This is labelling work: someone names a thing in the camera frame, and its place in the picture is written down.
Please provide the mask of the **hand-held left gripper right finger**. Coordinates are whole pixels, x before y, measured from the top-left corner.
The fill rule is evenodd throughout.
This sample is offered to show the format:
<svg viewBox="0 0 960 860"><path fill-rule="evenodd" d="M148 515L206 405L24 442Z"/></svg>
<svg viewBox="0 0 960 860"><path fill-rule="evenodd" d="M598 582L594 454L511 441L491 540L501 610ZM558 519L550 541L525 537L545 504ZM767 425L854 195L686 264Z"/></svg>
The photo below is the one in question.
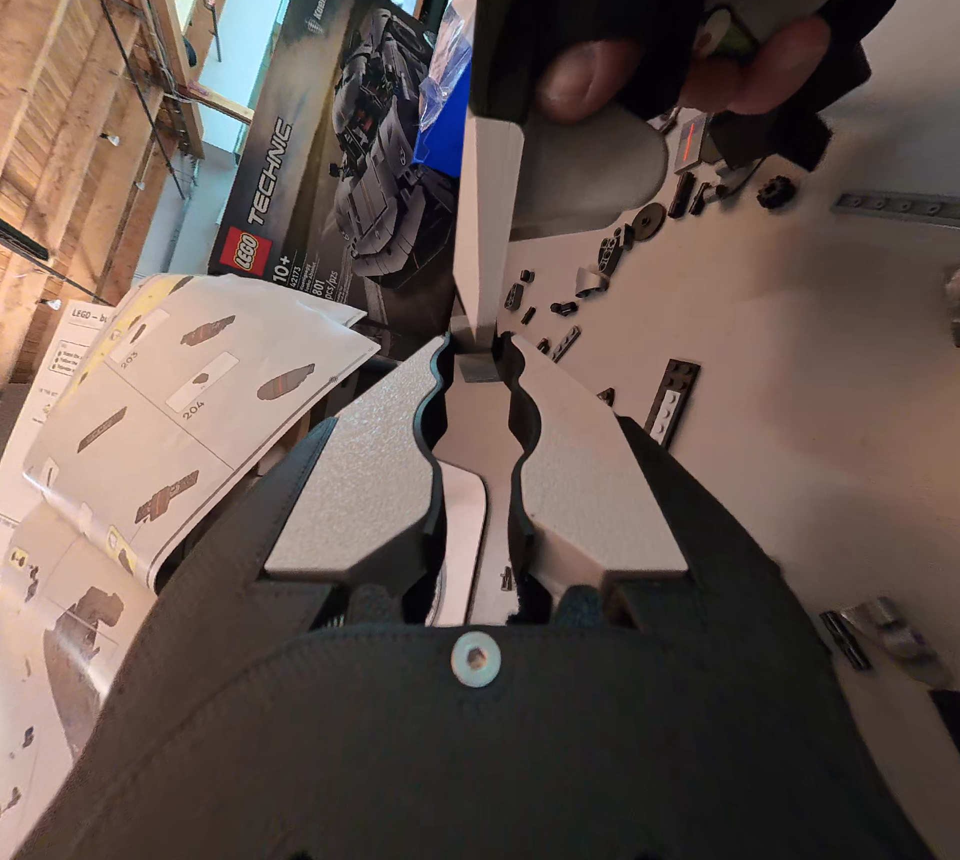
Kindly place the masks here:
<svg viewBox="0 0 960 860"><path fill-rule="evenodd" d="M689 566L620 417L524 338L499 338L508 425L508 542L520 611L552 611L569 589L607 597L622 582Z"/></svg>

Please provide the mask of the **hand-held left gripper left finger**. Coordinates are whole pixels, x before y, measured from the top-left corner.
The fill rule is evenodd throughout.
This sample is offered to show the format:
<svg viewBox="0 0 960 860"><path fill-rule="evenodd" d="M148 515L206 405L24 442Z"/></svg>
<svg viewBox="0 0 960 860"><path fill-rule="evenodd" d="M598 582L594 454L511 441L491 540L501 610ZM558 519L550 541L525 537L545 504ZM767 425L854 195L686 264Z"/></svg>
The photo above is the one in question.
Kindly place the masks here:
<svg viewBox="0 0 960 860"><path fill-rule="evenodd" d="M447 514L434 446L447 431L450 335L429 340L334 418L265 562L268 577L431 605L446 553Z"/></svg>

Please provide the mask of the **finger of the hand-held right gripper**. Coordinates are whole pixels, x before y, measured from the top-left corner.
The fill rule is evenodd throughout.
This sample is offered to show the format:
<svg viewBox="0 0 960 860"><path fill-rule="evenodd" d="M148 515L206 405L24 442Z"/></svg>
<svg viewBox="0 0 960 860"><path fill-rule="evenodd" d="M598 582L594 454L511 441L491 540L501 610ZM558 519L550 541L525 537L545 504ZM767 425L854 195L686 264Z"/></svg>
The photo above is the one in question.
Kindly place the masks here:
<svg viewBox="0 0 960 860"><path fill-rule="evenodd" d="M496 334L523 141L518 124L466 111L452 271L475 352Z"/></svg>

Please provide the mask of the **grey curved lego slope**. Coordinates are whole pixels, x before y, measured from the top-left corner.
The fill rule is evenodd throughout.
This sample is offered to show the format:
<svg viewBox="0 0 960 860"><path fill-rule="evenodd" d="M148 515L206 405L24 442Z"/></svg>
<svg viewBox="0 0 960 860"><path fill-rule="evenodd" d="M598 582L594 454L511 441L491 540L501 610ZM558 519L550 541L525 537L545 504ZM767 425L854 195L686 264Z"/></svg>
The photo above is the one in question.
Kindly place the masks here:
<svg viewBox="0 0 960 860"><path fill-rule="evenodd" d="M462 378L468 384L500 383L498 358L502 341L495 325L474 328L465 314L455 314L449 325L451 343Z"/></svg>

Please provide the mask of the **black long lego plate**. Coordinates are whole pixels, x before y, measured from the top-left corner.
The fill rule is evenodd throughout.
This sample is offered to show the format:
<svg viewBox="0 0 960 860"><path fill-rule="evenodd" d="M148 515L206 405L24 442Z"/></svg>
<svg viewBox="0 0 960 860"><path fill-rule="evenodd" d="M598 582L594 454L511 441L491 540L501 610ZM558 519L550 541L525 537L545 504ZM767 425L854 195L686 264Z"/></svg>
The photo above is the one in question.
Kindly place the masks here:
<svg viewBox="0 0 960 860"><path fill-rule="evenodd" d="M661 445L665 450L669 450L670 446L681 426L683 418L685 416L685 411L687 410L690 404L690 398L692 397L693 391L695 390L699 374L701 372L701 365L696 362L689 362L684 360L678 360L675 358L670 358L666 364L666 368L662 375L661 381L658 385L656 394L651 405L651 408L648 412L646 422L644 424L645 431L649 434L652 439L651 434L649 433L650 424L654 420L655 413L657 412L664 392L667 390L676 390L683 391L681 406L678 408L676 418L674 420L674 425L670 432L668 439L665 444Z"/></svg>

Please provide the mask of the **scattered small lego pieces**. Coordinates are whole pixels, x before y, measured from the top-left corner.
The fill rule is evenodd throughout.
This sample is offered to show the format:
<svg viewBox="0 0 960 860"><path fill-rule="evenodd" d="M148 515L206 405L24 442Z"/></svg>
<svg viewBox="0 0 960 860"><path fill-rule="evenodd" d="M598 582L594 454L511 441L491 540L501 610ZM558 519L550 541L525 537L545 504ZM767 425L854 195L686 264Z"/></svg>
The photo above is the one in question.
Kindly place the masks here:
<svg viewBox="0 0 960 860"><path fill-rule="evenodd" d="M911 175L870 117L834 123L816 172L773 159L699 214L668 177L615 228L515 244L534 272L510 328L645 422L668 359L699 367L671 454L782 568L844 614L876 668L958 691L958 231L837 212L845 194L958 194Z"/></svg>

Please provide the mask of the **dark printed lego box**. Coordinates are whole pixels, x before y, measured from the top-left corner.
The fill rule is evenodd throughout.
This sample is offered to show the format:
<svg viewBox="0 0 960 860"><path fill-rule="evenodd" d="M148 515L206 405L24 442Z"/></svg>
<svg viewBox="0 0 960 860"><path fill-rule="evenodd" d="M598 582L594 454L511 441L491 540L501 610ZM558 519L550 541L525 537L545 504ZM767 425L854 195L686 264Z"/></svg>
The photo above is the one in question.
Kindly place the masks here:
<svg viewBox="0 0 960 860"><path fill-rule="evenodd" d="M415 160L432 53L391 0L288 0L207 272L357 308L395 361L444 333L459 182Z"/></svg>

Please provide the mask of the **lego instruction booklet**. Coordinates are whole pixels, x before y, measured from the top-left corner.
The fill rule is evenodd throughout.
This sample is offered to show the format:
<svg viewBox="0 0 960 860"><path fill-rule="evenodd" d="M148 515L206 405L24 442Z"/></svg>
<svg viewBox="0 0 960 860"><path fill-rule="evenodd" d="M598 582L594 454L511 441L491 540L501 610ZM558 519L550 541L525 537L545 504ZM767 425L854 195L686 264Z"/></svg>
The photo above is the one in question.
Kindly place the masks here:
<svg viewBox="0 0 960 860"><path fill-rule="evenodd" d="M377 351L339 303L233 275L147 278L82 357L23 461L2 548L2 858L58 792L175 552Z"/></svg>

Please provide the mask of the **light grey holed lego plate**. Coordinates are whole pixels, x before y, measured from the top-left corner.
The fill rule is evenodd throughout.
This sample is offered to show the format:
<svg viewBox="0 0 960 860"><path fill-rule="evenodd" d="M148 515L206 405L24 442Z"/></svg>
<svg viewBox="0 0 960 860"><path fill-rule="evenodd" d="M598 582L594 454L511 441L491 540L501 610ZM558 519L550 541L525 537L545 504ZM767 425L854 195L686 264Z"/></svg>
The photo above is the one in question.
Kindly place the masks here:
<svg viewBox="0 0 960 860"><path fill-rule="evenodd" d="M954 195L851 191L839 194L830 210L959 230L959 197Z"/></svg>

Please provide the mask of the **person's right hand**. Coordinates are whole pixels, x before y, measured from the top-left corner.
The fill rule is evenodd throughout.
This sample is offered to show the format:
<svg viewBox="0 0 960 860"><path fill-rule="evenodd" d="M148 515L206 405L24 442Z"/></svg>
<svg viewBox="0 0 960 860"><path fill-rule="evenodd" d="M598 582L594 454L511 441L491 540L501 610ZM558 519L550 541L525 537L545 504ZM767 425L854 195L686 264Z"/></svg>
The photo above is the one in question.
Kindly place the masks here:
<svg viewBox="0 0 960 860"><path fill-rule="evenodd" d="M703 112L752 115L773 110L810 78L831 37L825 21L808 16L773 33L749 64L718 57L693 60L680 102ZM584 120L618 96L641 59L642 47L634 39L600 40L580 34L541 75L539 107L558 123Z"/></svg>

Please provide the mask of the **blue plastic storage bin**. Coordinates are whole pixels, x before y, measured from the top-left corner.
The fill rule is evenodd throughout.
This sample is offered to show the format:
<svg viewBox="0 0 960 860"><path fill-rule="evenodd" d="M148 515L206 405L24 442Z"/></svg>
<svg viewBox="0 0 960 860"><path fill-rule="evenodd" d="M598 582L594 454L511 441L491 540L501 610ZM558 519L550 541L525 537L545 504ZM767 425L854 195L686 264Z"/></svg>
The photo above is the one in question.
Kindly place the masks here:
<svg viewBox="0 0 960 860"><path fill-rule="evenodd" d="M462 76L443 103L437 119L417 134L414 164L455 180L460 178L469 98L470 83Z"/></svg>

